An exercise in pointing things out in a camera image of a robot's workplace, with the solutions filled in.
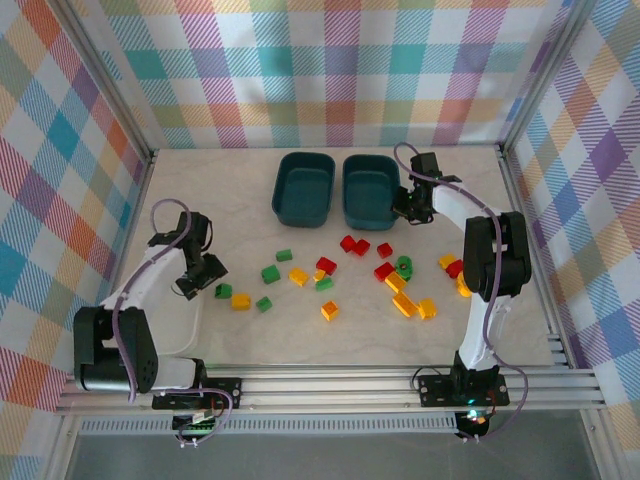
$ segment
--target white tabletop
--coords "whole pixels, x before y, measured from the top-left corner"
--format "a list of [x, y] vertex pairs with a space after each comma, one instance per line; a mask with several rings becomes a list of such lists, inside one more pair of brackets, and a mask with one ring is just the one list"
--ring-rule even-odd
[[[445, 175], [455, 174], [485, 202], [509, 210], [502, 176], [492, 147], [430, 149], [438, 155]], [[280, 224], [271, 210], [271, 196], [278, 165], [293, 150], [163, 150], [160, 152], [142, 213], [132, 241], [124, 273], [140, 260], [146, 241], [151, 206], [165, 197], [184, 201], [215, 225], [210, 252], [229, 270], [222, 281], [234, 292], [248, 293], [252, 304], [263, 296], [273, 308], [260, 313], [236, 312], [229, 300], [214, 299], [214, 287], [204, 296], [202, 325], [190, 354], [209, 364], [451, 364], [464, 337], [470, 299], [461, 297], [455, 282], [440, 269], [438, 259], [463, 253], [463, 234], [448, 219], [436, 216], [430, 225], [410, 226], [399, 219], [386, 232], [350, 229], [342, 212], [342, 162], [355, 153], [390, 155], [390, 148], [322, 148], [336, 161], [336, 178], [327, 222], [317, 229]], [[403, 185], [411, 184], [401, 173]], [[178, 207], [158, 211], [160, 229], [176, 226]], [[346, 254], [339, 246], [347, 234], [365, 238], [372, 247], [364, 258]], [[381, 260], [375, 248], [389, 242], [394, 254], [413, 260], [414, 275], [405, 292], [415, 301], [431, 297], [438, 315], [422, 321], [404, 317], [393, 305], [393, 292], [373, 276]], [[294, 259], [278, 263], [275, 253], [291, 248]], [[288, 279], [295, 266], [309, 275], [316, 261], [326, 256], [338, 264], [335, 287], [316, 292], [313, 280], [303, 288]], [[265, 285], [260, 271], [276, 264], [282, 279]], [[340, 307], [331, 323], [320, 313], [329, 300]], [[520, 365], [552, 363], [547, 326], [533, 282], [523, 288], [504, 327], [498, 352]]]

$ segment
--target teal plastic bin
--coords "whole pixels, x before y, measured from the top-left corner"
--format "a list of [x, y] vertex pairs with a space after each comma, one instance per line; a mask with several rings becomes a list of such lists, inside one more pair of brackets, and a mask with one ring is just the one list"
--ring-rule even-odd
[[352, 155], [342, 167], [342, 208], [351, 228], [388, 230], [398, 216], [391, 211], [400, 186], [397, 163], [385, 155]]
[[324, 153], [293, 152], [280, 162], [271, 207], [281, 223], [317, 228], [331, 208], [336, 163]]

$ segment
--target black mounting plate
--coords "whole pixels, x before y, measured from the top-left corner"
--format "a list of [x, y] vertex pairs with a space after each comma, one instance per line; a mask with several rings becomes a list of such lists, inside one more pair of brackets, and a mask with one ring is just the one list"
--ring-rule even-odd
[[[453, 381], [446, 375], [421, 375], [418, 377], [418, 393], [422, 407], [492, 407], [494, 401], [487, 392], [454, 392]], [[498, 375], [493, 391], [495, 406], [509, 405], [509, 392], [503, 375]]]
[[[202, 388], [224, 390], [233, 397], [233, 408], [240, 406], [240, 398], [242, 397], [241, 378], [205, 378], [202, 381]], [[155, 395], [151, 402], [151, 408], [153, 410], [206, 410], [211, 408], [212, 404], [216, 410], [226, 406], [226, 402], [223, 404], [223, 398], [220, 395], [204, 393], [202, 395]]]

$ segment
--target plaid backdrop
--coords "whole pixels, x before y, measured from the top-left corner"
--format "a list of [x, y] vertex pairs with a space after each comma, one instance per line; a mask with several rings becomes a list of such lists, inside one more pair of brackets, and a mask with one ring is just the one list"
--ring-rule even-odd
[[495, 143], [572, 1], [74, 3], [150, 144], [226, 148]]
[[142, 162], [45, 0], [0, 0], [0, 478], [33, 478], [73, 313], [109, 291]]
[[640, 0], [600, 0], [516, 154], [572, 347], [640, 477]]

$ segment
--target robotic arm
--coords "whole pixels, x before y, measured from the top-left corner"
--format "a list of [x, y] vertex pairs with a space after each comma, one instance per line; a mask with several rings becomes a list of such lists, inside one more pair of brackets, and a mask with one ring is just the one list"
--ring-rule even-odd
[[[411, 170], [416, 174], [439, 180], [439, 183], [411, 175], [414, 190], [409, 192], [406, 188], [399, 187], [392, 206], [393, 211], [406, 218], [412, 225], [431, 223], [434, 214], [440, 213], [465, 233], [463, 275], [465, 283], [473, 292], [467, 331], [460, 349], [455, 354], [450, 382], [447, 382], [446, 386], [440, 385], [441, 388], [432, 389], [433, 395], [424, 397], [433, 398], [435, 402], [444, 398], [448, 405], [485, 400], [487, 392], [498, 393], [504, 385], [504, 377], [499, 375], [499, 366], [483, 334], [496, 275], [497, 255], [501, 256], [502, 269], [497, 298], [488, 317], [488, 337], [491, 344], [495, 344], [495, 340], [500, 336], [513, 297], [518, 295], [522, 285], [531, 279], [531, 260], [524, 216], [519, 212], [501, 213], [491, 209], [498, 216], [501, 228], [502, 251], [496, 252], [496, 232], [492, 220], [488, 218], [486, 211], [468, 196], [441, 185], [441, 182], [457, 183], [466, 190], [459, 178], [442, 175], [434, 153], [414, 156], [411, 159]], [[504, 400], [503, 396], [503, 403], [504, 401], [508, 403], [508, 397]]]
[[[130, 391], [120, 351], [107, 343], [114, 337], [112, 319], [115, 309], [118, 309], [122, 346], [133, 366], [139, 393], [185, 389], [199, 384], [202, 362], [159, 356], [148, 324], [165, 295], [180, 295], [180, 302], [186, 306], [200, 290], [227, 273], [215, 255], [203, 253], [211, 243], [207, 242], [211, 226], [209, 219], [198, 212], [191, 212], [191, 225], [184, 235], [187, 224], [187, 214], [183, 212], [175, 230], [157, 233], [149, 240], [140, 266], [122, 287], [100, 306], [83, 307], [76, 313], [73, 327], [74, 374], [79, 388]], [[160, 255], [172, 244], [172, 248]], [[125, 290], [128, 284], [132, 285], [130, 291]], [[121, 297], [124, 300], [118, 305]]]

